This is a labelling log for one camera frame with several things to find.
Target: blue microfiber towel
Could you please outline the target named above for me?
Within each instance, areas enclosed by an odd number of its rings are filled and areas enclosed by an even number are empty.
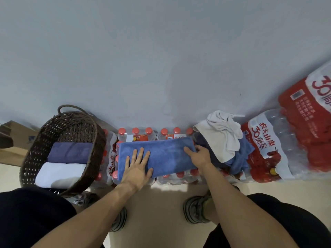
[[[226,165],[230,166],[230,174],[233,175],[250,169],[250,166],[247,162],[248,155],[255,150],[253,145],[251,145],[246,137],[239,139],[239,142],[240,149],[235,151],[235,156],[225,163]]]
[[[87,164],[93,143],[55,142],[48,155],[49,163]]]
[[[196,152],[193,141],[189,137],[161,140],[161,141],[137,141],[122,143],[119,149],[118,179],[122,180],[126,157],[132,159],[133,150],[144,148],[144,155],[151,152],[146,165],[146,172],[153,168],[153,177],[168,175],[186,170],[196,169],[191,158],[184,152],[184,147],[189,147]]]

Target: left hand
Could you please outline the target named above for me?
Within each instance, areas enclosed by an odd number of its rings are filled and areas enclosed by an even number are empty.
[[[130,157],[126,157],[125,162],[125,170],[123,173],[123,178],[121,183],[129,183],[131,186],[135,188],[136,191],[140,190],[145,184],[147,184],[148,180],[153,175],[153,168],[150,168],[145,173],[145,166],[147,164],[149,155],[151,154],[150,151],[147,151],[143,160],[144,148],[140,148],[139,154],[137,156],[137,150],[133,151],[131,164]]]

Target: barcode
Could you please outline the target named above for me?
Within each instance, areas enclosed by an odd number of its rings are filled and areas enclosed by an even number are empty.
[[[303,90],[299,90],[297,92],[295,92],[293,95],[291,95],[292,100],[295,100],[297,98],[299,98],[300,96],[304,95],[304,91]]]

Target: white wall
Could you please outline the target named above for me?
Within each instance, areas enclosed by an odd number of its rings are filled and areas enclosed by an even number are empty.
[[[331,0],[0,0],[0,115],[119,128],[255,115],[331,58]]]

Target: folded white towel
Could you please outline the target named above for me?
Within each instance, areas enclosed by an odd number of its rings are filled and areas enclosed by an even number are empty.
[[[243,137],[240,124],[233,117],[233,114],[217,110],[209,114],[206,120],[193,126],[195,131],[204,136],[221,163],[234,157],[234,152],[240,148],[238,139]]]
[[[44,163],[36,176],[42,188],[68,189],[80,179],[86,164]]]

